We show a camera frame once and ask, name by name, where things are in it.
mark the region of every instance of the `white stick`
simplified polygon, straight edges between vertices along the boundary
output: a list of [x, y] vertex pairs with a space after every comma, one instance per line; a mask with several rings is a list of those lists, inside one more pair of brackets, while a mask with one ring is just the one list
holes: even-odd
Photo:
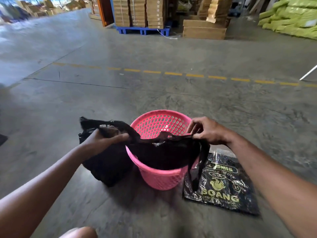
[[304, 78], [306, 78], [308, 75], [311, 74], [312, 71], [314, 71], [317, 68], [317, 65], [315, 67], [312, 68], [312, 70], [310, 70], [307, 74], [305, 74], [300, 80], [303, 80]]

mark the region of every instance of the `basket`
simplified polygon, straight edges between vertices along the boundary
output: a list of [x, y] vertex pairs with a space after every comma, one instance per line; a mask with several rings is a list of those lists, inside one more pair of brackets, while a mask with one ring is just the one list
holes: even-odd
[[[152, 139], [161, 131], [171, 132], [173, 135], [186, 135], [186, 130], [191, 118], [171, 110], [155, 110], [147, 112], [133, 121], [134, 128], [142, 139]], [[126, 151], [136, 166], [139, 168], [145, 182], [154, 189], [169, 190], [177, 186], [187, 172], [187, 166], [173, 170], [159, 170], [148, 167], [134, 156], [128, 147]]]

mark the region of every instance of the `black object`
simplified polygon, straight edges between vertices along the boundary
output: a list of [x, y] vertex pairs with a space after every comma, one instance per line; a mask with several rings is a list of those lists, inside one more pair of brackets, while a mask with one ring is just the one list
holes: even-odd
[[206, 167], [193, 191], [190, 177], [185, 176], [183, 197], [188, 200], [212, 204], [230, 210], [258, 216], [259, 207], [249, 176], [235, 158], [222, 154], [209, 154]]
[[7, 136], [0, 135], [0, 146], [8, 140]]
[[[125, 145], [132, 154], [145, 165], [160, 169], [171, 170], [188, 165], [188, 174], [194, 190], [198, 189], [199, 178], [208, 157], [209, 144], [206, 140], [195, 140], [192, 135], [174, 136], [169, 132], [160, 132], [155, 139], [141, 139], [140, 135], [130, 125], [122, 121], [101, 121], [80, 118], [83, 133], [79, 134], [82, 143], [95, 130], [99, 129], [105, 138], [112, 135], [100, 125], [117, 128], [121, 133], [128, 133], [129, 140], [113, 144], [101, 154], [83, 163], [97, 180], [107, 186], [113, 186], [131, 169], [133, 163], [129, 158]], [[190, 170], [199, 155], [199, 170], [197, 177], [192, 179]]]

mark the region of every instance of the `pile of green packages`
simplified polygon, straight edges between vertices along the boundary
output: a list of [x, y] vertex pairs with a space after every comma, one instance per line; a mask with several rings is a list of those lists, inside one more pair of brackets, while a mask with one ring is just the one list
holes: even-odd
[[280, 0], [260, 14], [259, 26], [317, 40], [317, 0]]

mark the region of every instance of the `blue plastic pallet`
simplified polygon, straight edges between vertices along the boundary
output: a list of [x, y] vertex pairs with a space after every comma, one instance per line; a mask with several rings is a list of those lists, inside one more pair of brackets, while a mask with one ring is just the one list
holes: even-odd
[[117, 26], [116, 26], [116, 29], [118, 30], [118, 32], [120, 34], [126, 34], [127, 30], [140, 30], [141, 35], [146, 35], [146, 31], [157, 31], [158, 30], [162, 35], [169, 36], [171, 26], [172, 26], [172, 24], [170, 22], [168, 22], [165, 25], [165, 28], [163, 28], [163, 29], [155, 29], [155, 28], [148, 28], [148, 27], [117, 27]]

